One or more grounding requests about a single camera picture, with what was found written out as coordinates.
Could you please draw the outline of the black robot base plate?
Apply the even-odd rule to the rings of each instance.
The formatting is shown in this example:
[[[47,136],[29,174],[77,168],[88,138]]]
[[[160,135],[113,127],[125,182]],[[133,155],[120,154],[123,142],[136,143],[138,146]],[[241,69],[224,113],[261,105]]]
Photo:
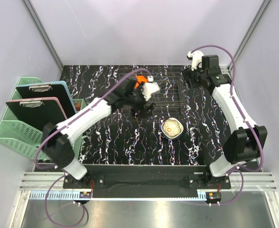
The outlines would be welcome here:
[[[126,186],[179,186],[192,190],[198,189],[221,189],[231,188],[228,177],[215,178],[207,182],[203,173],[182,172],[89,172],[80,180],[68,175],[64,179],[64,188],[84,189],[106,189],[114,185]]]

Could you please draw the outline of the orange bowl white inside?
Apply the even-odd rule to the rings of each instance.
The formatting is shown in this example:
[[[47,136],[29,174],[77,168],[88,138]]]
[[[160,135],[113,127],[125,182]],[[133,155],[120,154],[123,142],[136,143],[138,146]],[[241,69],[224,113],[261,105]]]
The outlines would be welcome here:
[[[134,86],[135,89],[138,88],[141,85],[141,83],[147,83],[148,82],[148,79],[144,75],[136,75],[135,77],[137,79],[137,82]]]

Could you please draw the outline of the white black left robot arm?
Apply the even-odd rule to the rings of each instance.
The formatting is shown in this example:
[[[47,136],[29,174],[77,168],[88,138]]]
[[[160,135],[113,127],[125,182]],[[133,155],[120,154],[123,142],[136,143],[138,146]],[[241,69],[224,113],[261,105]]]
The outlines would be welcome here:
[[[104,95],[94,98],[77,114],[56,125],[46,124],[39,149],[56,167],[70,174],[79,188],[85,188],[90,183],[90,176],[74,154],[73,144],[76,139],[101,119],[125,105],[131,106],[139,117],[150,116],[155,105],[145,105],[159,91],[159,85],[152,76],[147,76],[141,81],[138,76],[125,75]]]

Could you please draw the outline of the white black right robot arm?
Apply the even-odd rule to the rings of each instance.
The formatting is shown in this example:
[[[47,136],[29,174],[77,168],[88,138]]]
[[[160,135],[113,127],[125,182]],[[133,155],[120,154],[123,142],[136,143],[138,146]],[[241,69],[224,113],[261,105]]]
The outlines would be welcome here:
[[[263,159],[262,149],[267,137],[265,126],[258,126],[248,115],[238,96],[234,95],[232,79],[223,74],[217,55],[204,55],[201,51],[189,52],[192,64],[183,70],[183,77],[190,88],[204,87],[220,106],[231,130],[223,146],[223,154],[207,165],[203,183],[214,188],[235,169],[256,172],[262,169],[248,168],[245,164],[254,159]]]

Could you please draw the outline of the red patterned bowl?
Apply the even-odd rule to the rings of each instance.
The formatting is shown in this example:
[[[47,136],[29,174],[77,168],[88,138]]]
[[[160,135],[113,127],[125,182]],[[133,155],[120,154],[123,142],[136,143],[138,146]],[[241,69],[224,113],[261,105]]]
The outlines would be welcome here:
[[[81,102],[74,102],[74,106],[77,112],[81,110],[82,103]]]

